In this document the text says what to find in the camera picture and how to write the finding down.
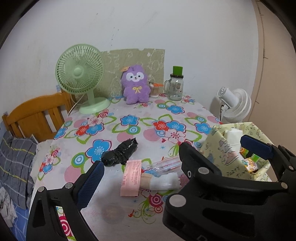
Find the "beige white sock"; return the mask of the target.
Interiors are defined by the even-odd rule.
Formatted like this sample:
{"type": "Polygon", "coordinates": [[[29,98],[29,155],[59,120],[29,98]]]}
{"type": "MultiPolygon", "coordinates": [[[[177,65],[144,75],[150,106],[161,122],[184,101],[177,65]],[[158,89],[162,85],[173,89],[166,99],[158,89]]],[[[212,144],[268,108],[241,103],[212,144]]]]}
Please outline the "beige white sock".
{"type": "Polygon", "coordinates": [[[149,173],[142,173],[140,176],[140,189],[151,191],[177,190],[181,188],[177,173],[168,173],[156,177],[149,173]]]}

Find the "grey plaid pillow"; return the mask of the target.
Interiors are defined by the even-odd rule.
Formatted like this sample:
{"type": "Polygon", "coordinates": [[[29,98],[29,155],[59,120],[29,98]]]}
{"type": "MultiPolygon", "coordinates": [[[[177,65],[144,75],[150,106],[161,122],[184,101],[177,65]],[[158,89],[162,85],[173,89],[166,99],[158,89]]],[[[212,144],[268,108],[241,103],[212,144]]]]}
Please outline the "grey plaid pillow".
{"type": "Polygon", "coordinates": [[[22,209],[29,208],[34,189],[30,172],[36,147],[33,137],[16,138],[9,131],[1,139],[1,186],[22,209]]]}

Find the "cartoon bear tissue pack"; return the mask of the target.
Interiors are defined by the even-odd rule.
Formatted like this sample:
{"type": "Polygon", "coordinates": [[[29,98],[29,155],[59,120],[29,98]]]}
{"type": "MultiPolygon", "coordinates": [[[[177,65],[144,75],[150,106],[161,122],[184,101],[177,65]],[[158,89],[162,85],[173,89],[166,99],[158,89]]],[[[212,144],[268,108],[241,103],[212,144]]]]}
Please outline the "cartoon bear tissue pack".
{"type": "Polygon", "coordinates": [[[253,173],[258,170],[257,164],[251,158],[245,158],[242,163],[249,173],[253,173]]]}

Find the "white standing fan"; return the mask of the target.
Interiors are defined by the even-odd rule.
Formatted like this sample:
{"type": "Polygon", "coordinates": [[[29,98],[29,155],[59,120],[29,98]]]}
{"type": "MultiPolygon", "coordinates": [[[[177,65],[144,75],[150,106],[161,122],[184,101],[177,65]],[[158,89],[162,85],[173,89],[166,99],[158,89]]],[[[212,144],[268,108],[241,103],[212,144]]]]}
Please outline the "white standing fan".
{"type": "Polygon", "coordinates": [[[212,100],[210,111],[220,121],[239,123],[248,116],[251,107],[251,98],[244,89],[221,87],[212,100]]]}

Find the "yellow cartoon storage box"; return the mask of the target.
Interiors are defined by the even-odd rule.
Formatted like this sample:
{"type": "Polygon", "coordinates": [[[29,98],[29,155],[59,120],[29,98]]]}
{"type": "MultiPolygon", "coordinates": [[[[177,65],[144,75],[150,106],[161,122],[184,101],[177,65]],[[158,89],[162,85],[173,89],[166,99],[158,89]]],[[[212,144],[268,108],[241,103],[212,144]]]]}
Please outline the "yellow cartoon storage box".
{"type": "Polygon", "coordinates": [[[266,144],[272,143],[272,141],[252,122],[216,125],[212,127],[211,132],[204,141],[200,149],[201,154],[218,167],[225,177],[270,182],[271,179],[267,174],[267,171],[271,167],[269,161],[260,158],[256,162],[258,166],[256,172],[249,173],[245,169],[242,163],[244,158],[240,154],[240,149],[231,147],[224,138],[225,131],[231,128],[242,130],[243,135],[251,136],[266,144]]]}

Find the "floral tablecloth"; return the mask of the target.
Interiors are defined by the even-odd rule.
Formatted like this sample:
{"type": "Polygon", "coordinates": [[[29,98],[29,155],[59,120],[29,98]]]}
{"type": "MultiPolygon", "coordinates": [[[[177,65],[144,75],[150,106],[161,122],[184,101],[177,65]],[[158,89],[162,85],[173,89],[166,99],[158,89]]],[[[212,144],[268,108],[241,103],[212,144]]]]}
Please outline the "floral tablecloth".
{"type": "Polygon", "coordinates": [[[179,148],[219,120],[191,97],[75,110],[36,156],[27,240],[178,240],[165,204],[187,182],[179,148]]]}

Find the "white crumpled cloth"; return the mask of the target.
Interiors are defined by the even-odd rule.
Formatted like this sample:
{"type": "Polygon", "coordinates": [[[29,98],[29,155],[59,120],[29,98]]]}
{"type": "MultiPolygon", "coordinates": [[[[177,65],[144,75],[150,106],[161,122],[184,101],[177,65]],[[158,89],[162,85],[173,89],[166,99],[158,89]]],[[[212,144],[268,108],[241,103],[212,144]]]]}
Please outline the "white crumpled cloth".
{"type": "Polygon", "coordinates": [[[0,188],[0,205],[1,216],[3,217],[7,226],[12,228],[14,221],[18,216],[16,214],[12,199],[3,187],[0,188]]]}

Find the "beige door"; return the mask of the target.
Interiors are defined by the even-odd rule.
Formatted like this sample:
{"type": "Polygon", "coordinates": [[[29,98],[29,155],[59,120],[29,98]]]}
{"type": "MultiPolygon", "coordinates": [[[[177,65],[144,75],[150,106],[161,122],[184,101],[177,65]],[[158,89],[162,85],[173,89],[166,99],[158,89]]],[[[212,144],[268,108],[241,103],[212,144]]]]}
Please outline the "beige door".
{"type": "Polygon", "coordinates": [[[259,57],[248,120],[273,144],[295,152],[295,49],[280,19],[261,1],[253,1],[259,57]]]}

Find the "cotton swab container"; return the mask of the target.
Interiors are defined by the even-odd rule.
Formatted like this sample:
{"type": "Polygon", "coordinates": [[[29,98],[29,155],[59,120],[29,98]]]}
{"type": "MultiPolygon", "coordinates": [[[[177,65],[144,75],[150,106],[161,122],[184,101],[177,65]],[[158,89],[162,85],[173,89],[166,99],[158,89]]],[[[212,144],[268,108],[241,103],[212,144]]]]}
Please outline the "cotton swab container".
{"type": "Polygon", "coordinates": [[[161,83],[155,83],[155,82],[149,82],[149,86],[151,89],[150,97],[151,98],[157,98],[159,94],[161,93],[161,89],[163,88],[163,84],[161,83]]]}

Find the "cardboard sheet with cartoons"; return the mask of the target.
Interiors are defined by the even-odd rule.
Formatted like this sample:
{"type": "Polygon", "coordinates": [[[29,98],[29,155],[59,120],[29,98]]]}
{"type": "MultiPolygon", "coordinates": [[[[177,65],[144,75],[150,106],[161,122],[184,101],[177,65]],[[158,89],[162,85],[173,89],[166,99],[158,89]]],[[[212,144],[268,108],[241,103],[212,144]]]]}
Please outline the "cardboard sheet with cartoons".
{"type": "Polygon", "coordinates": [[[104,60],[104,77],[94,90],[94,96],[119,97],[121,87],[121,70],[132,65],[140,65],[148,75],[148,81],[164,82],[164,49],[119,49],[102,52],[104,60]]]}

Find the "green tissue pack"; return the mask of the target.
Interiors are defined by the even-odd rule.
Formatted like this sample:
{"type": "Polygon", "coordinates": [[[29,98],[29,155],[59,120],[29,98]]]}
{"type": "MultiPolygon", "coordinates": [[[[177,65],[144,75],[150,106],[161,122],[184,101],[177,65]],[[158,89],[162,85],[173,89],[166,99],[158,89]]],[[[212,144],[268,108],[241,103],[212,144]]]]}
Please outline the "green tissue pack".
{"type": "Polygon", "coordinates": [[[256,154],[254,154],[253,152],[241,147],[240,148],[240,154],[241,156],[243,156],[243,158],[248,159],[250,158],[252,161],[254,161],[255,163],[260,159],[259,156],[257,156],[256,154]]]}

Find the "green desk fan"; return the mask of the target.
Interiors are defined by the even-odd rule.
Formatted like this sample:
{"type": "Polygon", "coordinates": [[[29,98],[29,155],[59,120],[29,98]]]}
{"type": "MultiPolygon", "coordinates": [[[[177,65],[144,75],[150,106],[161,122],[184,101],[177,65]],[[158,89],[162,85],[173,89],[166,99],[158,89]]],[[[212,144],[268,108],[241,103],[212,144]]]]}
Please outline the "green desk fan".
{"type": "Polygon", "coordinates": [[[107,98],[94,96],[94,89],[104,77],[101,52],[94,46],[77,44],[65,50],[58,58],[55,76],[62,90],[87,95],[87,101],[79,107],[81,114],[98,113],[110,106],[107,98]]]}

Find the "clear zip bag bundle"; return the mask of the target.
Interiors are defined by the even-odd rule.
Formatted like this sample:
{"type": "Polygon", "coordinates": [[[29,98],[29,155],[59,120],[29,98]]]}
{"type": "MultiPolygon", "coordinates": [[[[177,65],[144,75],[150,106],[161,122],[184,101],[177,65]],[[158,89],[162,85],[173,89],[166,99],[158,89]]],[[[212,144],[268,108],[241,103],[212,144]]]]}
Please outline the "clear zip bag bundle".
{"type": "Polygon", "coordinates": [[[160,177],[161,175],[166,175],[168,173],[178,172],[181,169],[181,166],[182,162],[177,155],[149,165],[146,172],[153,176],[160,177]]]}

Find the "black plastic bag bundle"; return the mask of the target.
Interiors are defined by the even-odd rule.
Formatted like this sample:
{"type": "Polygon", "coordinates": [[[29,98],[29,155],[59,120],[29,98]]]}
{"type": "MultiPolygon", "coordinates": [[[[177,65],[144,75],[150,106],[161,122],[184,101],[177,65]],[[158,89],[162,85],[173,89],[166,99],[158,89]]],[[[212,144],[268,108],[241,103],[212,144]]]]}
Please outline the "black plastic bag bundle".
{"type": "Polygon", "coordinates": [[[101,156],[101,161],[104,166],[114,166],[116,164],[125,165],[132,154],[137,150],[136,138],[123,141],[118,147],[113,150],[106,151],[101,156]]]}

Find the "pink paper packet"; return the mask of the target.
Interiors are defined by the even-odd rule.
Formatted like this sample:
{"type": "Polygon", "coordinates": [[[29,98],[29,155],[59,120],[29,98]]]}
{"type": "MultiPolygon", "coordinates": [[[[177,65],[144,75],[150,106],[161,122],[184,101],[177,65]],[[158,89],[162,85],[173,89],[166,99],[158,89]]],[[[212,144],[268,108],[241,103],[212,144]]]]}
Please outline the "pink paper packet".
{"type": "Polygon", "coordinates": [[[120,195],[123,197],[137,197],[142,173],[141,160],[129,160],[126,162],[123,173],[120,195]]]}

